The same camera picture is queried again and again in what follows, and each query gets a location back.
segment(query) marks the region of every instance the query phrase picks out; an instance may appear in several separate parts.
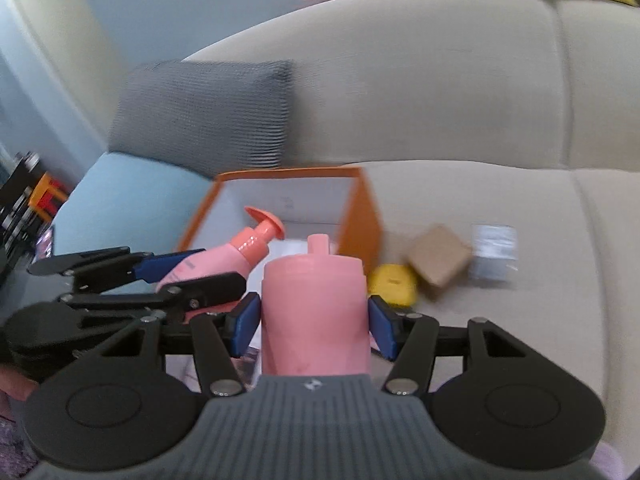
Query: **open cardboard box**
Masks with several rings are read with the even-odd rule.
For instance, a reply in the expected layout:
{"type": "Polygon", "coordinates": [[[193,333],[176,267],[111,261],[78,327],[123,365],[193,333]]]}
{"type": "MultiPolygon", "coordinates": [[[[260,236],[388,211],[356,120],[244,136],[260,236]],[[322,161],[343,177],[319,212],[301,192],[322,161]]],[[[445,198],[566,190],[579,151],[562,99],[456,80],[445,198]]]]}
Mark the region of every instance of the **open cardboard box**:
{"type": "Polygon", "coordinates": [[[247,290],[260,292],[264,264],[306,253],[306,237],[329,235],[332,252],[360,258],[368,274],[376,265],[382,228],[361,168],[249,170],[220,174],[200,204],[178,250],[209,249],[227,243],[255,222],[245,206],[278,216],[284,240],[269,243],[270,254],[249,275],[247,290]]]}

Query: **light blue cushion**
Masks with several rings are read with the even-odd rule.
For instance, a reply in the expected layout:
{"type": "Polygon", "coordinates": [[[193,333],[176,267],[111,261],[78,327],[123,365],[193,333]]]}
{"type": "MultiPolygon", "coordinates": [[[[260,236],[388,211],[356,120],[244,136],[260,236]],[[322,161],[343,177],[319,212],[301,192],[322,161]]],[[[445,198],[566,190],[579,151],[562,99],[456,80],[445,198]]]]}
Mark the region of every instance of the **light blue cushion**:
{"type": "MultiPolygon", "coordinates": [[[[129,246],[131,252],[170,253],[210,186],[177,166],[105,153],[56,215],[54,252],[129,246]]],[[[134,285],[118,292],[150,290],[143,282],[134,285]]]]}

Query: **pink bottle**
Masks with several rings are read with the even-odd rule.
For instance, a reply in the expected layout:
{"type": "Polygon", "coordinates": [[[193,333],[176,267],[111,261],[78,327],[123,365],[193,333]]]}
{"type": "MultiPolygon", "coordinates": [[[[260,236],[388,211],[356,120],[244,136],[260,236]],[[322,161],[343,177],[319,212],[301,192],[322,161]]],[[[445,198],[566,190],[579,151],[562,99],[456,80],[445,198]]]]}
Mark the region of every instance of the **pink bottle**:
{"type": "Polygon", "coordinates": [[[311,235],[308,254],[264,266],[262,372],[285,376],[368,374],[367,282],[362,261],[329,254],[311,235]]]}
{"type": "MultiPolygon", "coordinates": [[[[268,243],[274,238],[282,240],[284,238],[284,225],[277,216],[256,209],[255,207],[245,207],[251,218],[258,222],[255,229],[245,227],[236,236],[231,238],[228,244],[214,247],[201,253],[192,254],[176,265],[158,283],[158,288],[166,283],[183,282],[194,280],[222,272],[238,272],[245,279],[254,267],[269,254],[268,243]]],[[[235,303],[218,305],[208,308],[216,312],[231,310],[235,303]]],[[[204,312],[205,309],[194,311],[191,316],[204,312]]]]}

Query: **pink lid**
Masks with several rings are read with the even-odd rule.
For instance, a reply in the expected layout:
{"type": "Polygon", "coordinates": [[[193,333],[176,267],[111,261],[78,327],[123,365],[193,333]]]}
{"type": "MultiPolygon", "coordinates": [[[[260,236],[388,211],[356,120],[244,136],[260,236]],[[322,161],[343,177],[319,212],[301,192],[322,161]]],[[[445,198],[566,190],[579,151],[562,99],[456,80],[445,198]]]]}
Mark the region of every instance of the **pink lid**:
{"type": "Polygon", "coordinates": [[[244,208],[247,213],[258,222],[255,229],[245,227],[229,242],[240,251],[240,254],[255,267],[264,257],[269,254],[268,243],[277,238],[284,238],[284,225],[280,219],[268,211],[247,206],[244,208]]]}
{"type": "Polygon", "coordinates": [[[363,276],[362,260],[350,256],[330,254],[329,237],[311,235],[306,239],[307,254],[283,256],[264,266],[264,279],[283,274],[340,274],[345,277],[363,276]]]}

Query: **gray cushion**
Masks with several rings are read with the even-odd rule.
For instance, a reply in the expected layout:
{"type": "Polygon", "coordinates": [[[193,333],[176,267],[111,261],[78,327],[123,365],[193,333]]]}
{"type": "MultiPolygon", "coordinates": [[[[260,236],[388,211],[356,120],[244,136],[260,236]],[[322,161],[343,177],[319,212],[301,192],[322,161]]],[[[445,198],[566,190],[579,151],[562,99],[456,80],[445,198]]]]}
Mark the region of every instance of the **gray cushion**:
{"type": "Polygon", "coordinates": [[[111,125],[109,151],[214,177],[274,168],[286,138],[291,63],[164,61],[137,67],[111,125]]]}

